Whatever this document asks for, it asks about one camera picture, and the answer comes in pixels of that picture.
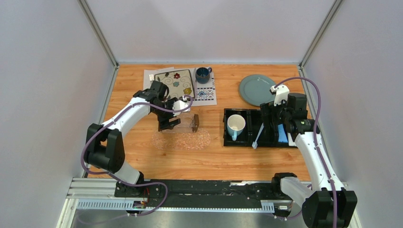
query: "white paper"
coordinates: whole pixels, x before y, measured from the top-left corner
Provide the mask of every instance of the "white paper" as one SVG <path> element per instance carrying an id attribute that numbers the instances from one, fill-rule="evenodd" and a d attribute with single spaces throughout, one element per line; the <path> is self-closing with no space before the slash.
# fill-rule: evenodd
<path id="1" fill-rule="evenodd" d="M 190 70 L 193 85 L 196 87 L 194 94 L 195 99 L 193 101 L 192 106 L 216 105 L 217 95 L 215 91 L 214 72 L 210 73 L 210 80 L 206 84 L 198 84 L 196 81 L 197 68 L 181 68 L 175 70 L 186 70 L 186 69 Z M 150 74 L 156 75 L 160 73 L 171 72 L 172 70 L 174 70 L 174 67 L 158 70 L 144 70 L 143 89 L 148 89 L 151 86 Z"/>
<path id="2" fill-rule="evenodd" d="M 164 70 L 172 71 L 173 69 L 174 69 L 173 67 L 168 67 L 168 68 L 163 68 L 163 69 L 158 69 L 158 70 L 144 70 L 143 89 L 149 89 L 151 87 L 151 81 L 150 81 L 151 74 L 156 75 L 159 73 L 166 72 Z"/>

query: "white mug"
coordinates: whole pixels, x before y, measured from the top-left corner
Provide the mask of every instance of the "white mug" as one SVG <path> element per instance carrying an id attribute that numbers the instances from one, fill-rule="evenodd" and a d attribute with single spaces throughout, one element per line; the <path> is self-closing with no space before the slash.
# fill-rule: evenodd
<path id="1" fill-rule="evenodd" d="M 237 136 L 242 133 L 245 125 L 245 119 L 241 115 L 234 114 L 228 118 L 227 130 L 233 141 L 237 140 Z"/>

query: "dark blue mug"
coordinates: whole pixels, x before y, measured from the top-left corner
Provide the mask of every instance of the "dark blue mug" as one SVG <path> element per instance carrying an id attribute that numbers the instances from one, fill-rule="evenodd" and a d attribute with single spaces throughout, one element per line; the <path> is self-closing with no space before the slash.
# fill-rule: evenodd
<path id="1" fill-rule="evenodd" d="M 196 70 L 196 81 L 200 84 L 206 84 L 210 80 L 212 68 L 200 67 Z"/>

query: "metal floor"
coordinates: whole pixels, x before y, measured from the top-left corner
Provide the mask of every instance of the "metal floor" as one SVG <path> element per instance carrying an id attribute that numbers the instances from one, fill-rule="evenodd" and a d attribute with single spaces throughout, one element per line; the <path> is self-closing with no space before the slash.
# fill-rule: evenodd
<path id="1" fill-rule="evenodd" d="M 299 208 L 295 206 L 291 215 Z M 125 212 L 121 210 L 77 210 L 85 222 L 108 220 Z M 262 213 L 231 212 L 173 212 L 157 211 L 144 217 L 125 217 L 100 225 L 84 225 L 73 221 L 73 228 L 305 228 L 302 216 L 290 221 L 280 221 Z"/>

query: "mug handle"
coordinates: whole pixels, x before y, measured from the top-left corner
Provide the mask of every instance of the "mug handle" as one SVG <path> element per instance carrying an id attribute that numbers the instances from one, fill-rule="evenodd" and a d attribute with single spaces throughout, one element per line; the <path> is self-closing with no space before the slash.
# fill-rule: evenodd
<path id="1" fill-rule="evenodd" d="M 232 135 L 232 140 L 236 141 L 237 140 L 237 132 L 234 132 L 234 134 Z"/>

